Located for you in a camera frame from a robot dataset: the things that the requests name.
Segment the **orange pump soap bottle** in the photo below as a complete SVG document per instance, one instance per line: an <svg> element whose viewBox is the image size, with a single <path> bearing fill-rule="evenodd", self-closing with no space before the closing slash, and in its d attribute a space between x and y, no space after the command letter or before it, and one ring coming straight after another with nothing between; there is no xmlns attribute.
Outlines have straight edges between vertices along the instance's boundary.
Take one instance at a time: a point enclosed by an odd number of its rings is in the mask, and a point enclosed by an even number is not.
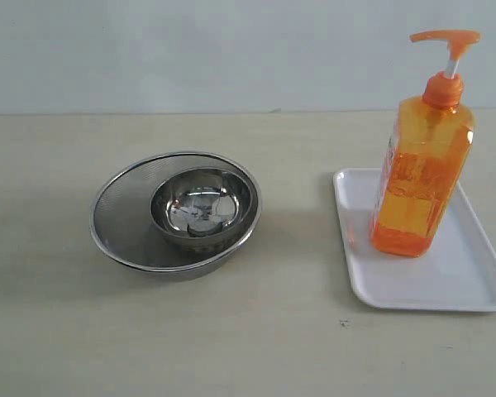
<svg viewBox="0 0 496 397"><path fill-rule="evenodd" d="M370 220L370 242L378 251L419 257L432 244L472 146L475 118L461 102L464 82L457 68L480 34L435 30L412 34L410 40L445 41L449 60L427 81L422 95L398 106Z"/></svg>

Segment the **small shiny steel bowl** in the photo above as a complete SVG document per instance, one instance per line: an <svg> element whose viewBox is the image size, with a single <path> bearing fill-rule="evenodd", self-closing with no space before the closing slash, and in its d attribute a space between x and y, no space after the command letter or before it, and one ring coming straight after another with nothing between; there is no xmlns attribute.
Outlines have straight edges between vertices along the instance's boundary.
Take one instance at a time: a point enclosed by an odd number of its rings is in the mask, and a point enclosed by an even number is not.
<svg viewBox="0 0 496 397"><path fill-rule="evenodd" d="M256 199L255 186L240 171L198 166L170 176L156 188L150 216L171 245L214 255L242 235Z"/></svg>

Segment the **large steel mesh strainer bowl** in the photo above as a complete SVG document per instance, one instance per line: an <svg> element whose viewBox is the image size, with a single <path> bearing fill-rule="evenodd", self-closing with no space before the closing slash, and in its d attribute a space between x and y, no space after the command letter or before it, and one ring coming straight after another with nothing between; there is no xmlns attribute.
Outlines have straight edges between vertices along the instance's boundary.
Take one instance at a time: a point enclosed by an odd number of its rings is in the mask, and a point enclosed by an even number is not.
<svg viewBox="0 0 496 397"><path fill-rule="evenodd" d="M150 198L170 176L198 166L240 171L255 186L256 209L233 244L214 255L197 255L168 243L150 216ZM98 192L90 213L92 238L106 256L130 268L165 280L191 280L219 268L249 239L262 209L260 187L253 175L226 157L198 151L156 155L129 165Z"/></svg>

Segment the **white rectangular plastic tray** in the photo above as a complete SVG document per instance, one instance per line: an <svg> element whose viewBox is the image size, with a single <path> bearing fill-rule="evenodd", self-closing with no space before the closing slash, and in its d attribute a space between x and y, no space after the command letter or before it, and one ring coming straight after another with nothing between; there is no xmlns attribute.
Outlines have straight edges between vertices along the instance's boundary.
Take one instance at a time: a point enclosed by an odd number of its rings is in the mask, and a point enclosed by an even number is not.
<svg viewBox="0 0 496 397"><path fill-rule="evenodd" d="M370 244L370 215L380 171L333 175L351 288L378 309L496 312L496 252L461 186L456 186L429 250L418 258Z"/></svg>

